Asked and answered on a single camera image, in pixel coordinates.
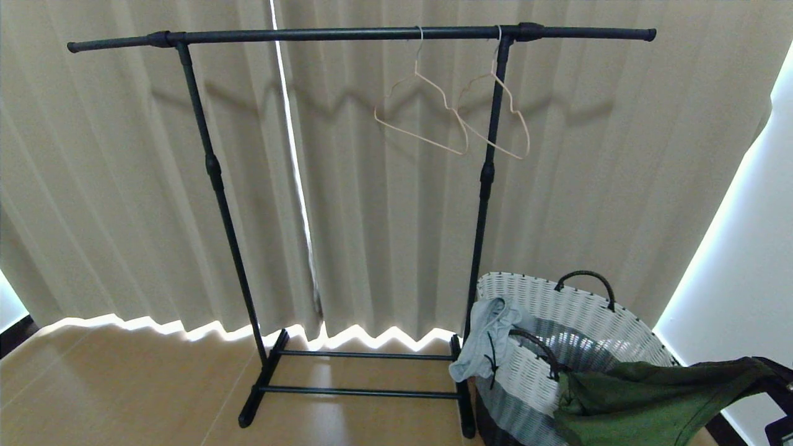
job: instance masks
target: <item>light blue garment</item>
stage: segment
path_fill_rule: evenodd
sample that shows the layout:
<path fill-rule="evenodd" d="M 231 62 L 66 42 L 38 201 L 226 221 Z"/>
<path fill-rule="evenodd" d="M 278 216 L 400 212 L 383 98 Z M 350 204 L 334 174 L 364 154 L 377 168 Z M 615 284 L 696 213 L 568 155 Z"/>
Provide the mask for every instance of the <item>light blue garment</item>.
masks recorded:
<path fill-rule="evenodd" d="M 482 378 L 492 376 L 492 363 L 488 357 L 496 365 L 506 362 L 509 330 L 523 318 L 513 302 L 512 299 L 493 298 L 473 304 L 471 333 L 465 339 L 457 361 L 449 366 L 449 374 L 454 381 L 459 383 L 474 375 Z"/>

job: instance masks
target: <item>woven basket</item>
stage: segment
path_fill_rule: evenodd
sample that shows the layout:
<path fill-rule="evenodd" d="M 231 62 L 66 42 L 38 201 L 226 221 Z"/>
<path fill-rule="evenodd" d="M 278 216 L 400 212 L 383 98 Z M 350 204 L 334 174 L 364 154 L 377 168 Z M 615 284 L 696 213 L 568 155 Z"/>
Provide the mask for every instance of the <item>woven basket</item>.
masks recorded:
<path fill-rule="evenodd" d="M 575 275 L 599 279 L 608 298 L 565 287 Z M 479 299 L 517 301 L 523 320 L 510 331 L 506 363 L 494 379 L 477 378 L 477 423 L 485 444 L 558 446 L 554 428 L 558 372 L 607 371 L 618 362 L 674 366 L 664 345 L 638 317 L 617 304 L 611 285 L 592 271 L 575 271 L 558 283 L 526 275 L 489 273 Z"/>

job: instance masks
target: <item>white wall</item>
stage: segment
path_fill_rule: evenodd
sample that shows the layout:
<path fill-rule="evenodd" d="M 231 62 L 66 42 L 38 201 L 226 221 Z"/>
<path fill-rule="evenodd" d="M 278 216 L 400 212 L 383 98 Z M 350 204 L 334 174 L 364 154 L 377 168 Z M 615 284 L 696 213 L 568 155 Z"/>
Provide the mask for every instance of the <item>white wall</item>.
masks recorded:
<path fill-rule="evenodd" d="M 793 364 L 792 55 L 774 86 L 768 125 L 656 325 L 685 364 L 740 356 Z M 783 416 L 765 394 L 724 414 L 747 443 L 758 445 L 768 444 L 766 424 Z"/>
<path fill-rule="evenodd" d="M 0 333 L 28 315 L 28 310 L 19 302 L 8 279 L 0 271 Z"/>

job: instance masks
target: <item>drawstring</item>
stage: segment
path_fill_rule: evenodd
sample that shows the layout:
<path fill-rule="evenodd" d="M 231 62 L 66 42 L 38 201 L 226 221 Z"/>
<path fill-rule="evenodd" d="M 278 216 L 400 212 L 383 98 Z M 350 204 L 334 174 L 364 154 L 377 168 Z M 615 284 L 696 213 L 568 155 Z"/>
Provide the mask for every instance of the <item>drawstring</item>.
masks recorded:
<path fill-rule="evenodd" d="M 496 371 L 498 371 L 498 366 L 496 365 L 496 346 L 493 344 L 493 337 L 490 336 L 490 332 L 488 332 L 488 339 L 490 339 L 490 349 L 493 352 L 493 357 L 485 355 L 485 358 L 490 361 L 490 370 L 493 372 L 493 377 L 490 380 L 490 390 L 492 390 L 493 385 L 496 383 Z"/>

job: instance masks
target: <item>black garment rack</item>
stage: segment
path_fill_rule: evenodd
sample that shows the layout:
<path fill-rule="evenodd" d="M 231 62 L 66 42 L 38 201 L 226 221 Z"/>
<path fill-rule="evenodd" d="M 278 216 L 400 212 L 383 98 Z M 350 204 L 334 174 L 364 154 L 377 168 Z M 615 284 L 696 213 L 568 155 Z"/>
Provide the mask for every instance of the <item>black garment rack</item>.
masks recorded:
<path fill-rule="evenodd" d="M 193 61 L 190 58 L 189 45 L 231 42 L 270 42 L 270 41 L 314 41 L 314 40 L 440 40 L 440 39 L 498 39 L 496 76 L 504 80 L 507 71 L 509 48 L 515 42 L 528 42 L 543 38 L 579 38 L 579 39 L 627 39 L 652 41 L 655 38 L 655 29 L 617 29 L 617 28 L 570 28 L 543 26 L 537 23 L 519 23 L 517 25 L 494 26 L 451 26 L 451 27 L 412 27 L 412 28 L 356 28 L 356 29 L 279 29 L 279 30 L 238 30 L 238 31 L 210 31 L 199 33 L 172 33 L 159 31 L 146 36 L 126 37 L 120 39 L 92 40 L 85 42 L 69 42 L 67 48 L 71 52 L 82 52 L 106 48 L 126 48 L 152 46 L 157 48 L 176 48 L 179 59 L 184 67 L 187 88 L 190 91 L 190 101 L 193 103 L 198 132 L 201 134 L 201 143 L 204 146 L 206 172 L 215 190 L 220 215 L 226 230 L 229 247 L 242 290 L 243 299 L 247 308 L 248 317 L 251 319 L 256 348 L 262 361 L 262 371 L 256 384 L 251 388 L 245 406 L 239 415 L 239 426 L 247 427 L 253 421 L 259 403 L 266 392 L 286 392 L 295 394 L 340 394 L 340 395 L 367 395 L 382 397 L 407 397 L 407 398 L 445 398 L 455 399 L 460 411 L 462 433 L 467 438 L 473 438 L 476 426 L 473 419 L 471 398 L 466 382 L 457 383 L 455 392 L 426 392 L 407 390 L 369 390 L 369 389 L 339 389 L 320 387 L 274 386 L 270 379 L 275 372 L 281 356 L 345 356 L 354 358 L 383 358 L 383 359 L 428 359 L 455 361 L 460 354 L 460 339 L 453 335 L 449 341 L 451 354 L 446 355 L 418 355 L 418 354 L 387 354 L 387 353 L 353 353 L 353 352 L 303 352 L 286 349 L 289 335 L 282 329 L 270 350 L 268 356 L 262 334 L 259 330 L 259 320 L 251 298 L 245 275 L 245 266 L 239 253 L 239 245 L 234 231 L 232 215 L 228 209 L 228 202 L 223 188 L 223 179 L 220 173 L 220 163 L 215 157 L 209 130 L 206 125 L 204 108 L 198 93 Z M 493 97 L 490 110 L 490 124 L 488 139 L 496 143 L 498 133 L 499 114 L 501 108 L 502 87 L 494 82 Z M 479 276 L 479 265 L 482 254 L 482 243 L 485 239 L 485 222 L 488 214 L 488 200 L 493 180 L 496 176 L 496 167 L 493 163 L 495 148 L 488 144 L 485 153 L 485 162 L 480 174 L 481 188 L 479 192 L 479 213 L 477 217 L 477 231 L 473 245 L 473 259 L 471 262 L 471 276 L 468 289 L 468 300 L 465 306 L 465 331 L 466 338 L 470 332 L 471 307 L 476 299 L 476 285 Z"/>

